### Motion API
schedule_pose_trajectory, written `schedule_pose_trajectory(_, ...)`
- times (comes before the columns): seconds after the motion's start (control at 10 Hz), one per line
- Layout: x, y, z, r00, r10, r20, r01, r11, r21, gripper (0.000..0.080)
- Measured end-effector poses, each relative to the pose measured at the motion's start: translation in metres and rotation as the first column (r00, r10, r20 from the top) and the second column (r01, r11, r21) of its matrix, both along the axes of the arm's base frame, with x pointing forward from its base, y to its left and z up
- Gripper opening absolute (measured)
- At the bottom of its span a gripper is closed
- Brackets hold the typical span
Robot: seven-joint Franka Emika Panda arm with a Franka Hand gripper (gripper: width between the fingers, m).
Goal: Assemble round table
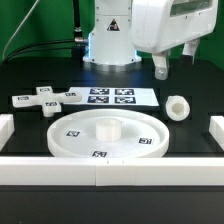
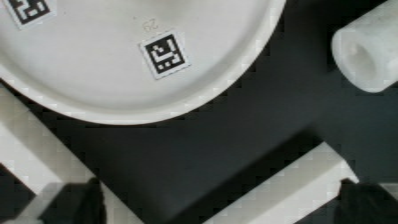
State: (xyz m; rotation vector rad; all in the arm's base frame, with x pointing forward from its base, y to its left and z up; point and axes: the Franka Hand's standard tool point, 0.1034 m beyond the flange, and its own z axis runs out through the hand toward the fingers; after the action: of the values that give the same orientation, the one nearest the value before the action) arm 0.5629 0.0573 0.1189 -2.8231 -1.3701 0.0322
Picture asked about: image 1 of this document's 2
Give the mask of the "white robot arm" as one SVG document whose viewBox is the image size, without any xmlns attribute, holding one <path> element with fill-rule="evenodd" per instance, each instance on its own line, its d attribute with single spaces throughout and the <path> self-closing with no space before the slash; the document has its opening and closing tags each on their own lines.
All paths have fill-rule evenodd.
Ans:
<svg viewBox="0 0 224 224">
<path fill-rule="evenodd" d="M 150 53 L 155 77 L 168 78 L 169 54 L 181 45 L 194 61 L 200 38 L 216 24 L 219 0 L 94 0 L 95 25 L 84 65 L 101 71 L 138 66 L 138 52 Z"/>
</svg>

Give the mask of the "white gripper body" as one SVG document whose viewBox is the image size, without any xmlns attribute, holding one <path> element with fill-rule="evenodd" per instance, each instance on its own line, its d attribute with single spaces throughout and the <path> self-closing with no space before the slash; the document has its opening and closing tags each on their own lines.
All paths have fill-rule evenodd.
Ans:
<svg viewBox="0 0 224 224">
<path fill-rule="evenodd" d="M 133 0 L 132 42 L 159 53 L 214 30 L 219 0 Z"/>
</svg>

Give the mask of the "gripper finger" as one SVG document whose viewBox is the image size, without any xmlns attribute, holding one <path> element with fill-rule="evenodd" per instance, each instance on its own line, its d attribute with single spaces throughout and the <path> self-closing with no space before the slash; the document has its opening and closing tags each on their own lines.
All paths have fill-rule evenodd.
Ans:
<svg viewBox="0 0 224 224">
<path fill-rule="evenodd" d="M 163 51 L 152 55 L 155 65 L 155 78 L 166 80 L 169 73 L 169 52 Z"/>
<path fill-rule="evenodd" d="M 181 61 L 184 65 L 193 65 L 200 39 L 194 39 L 184 44 Z"/>
</svg>

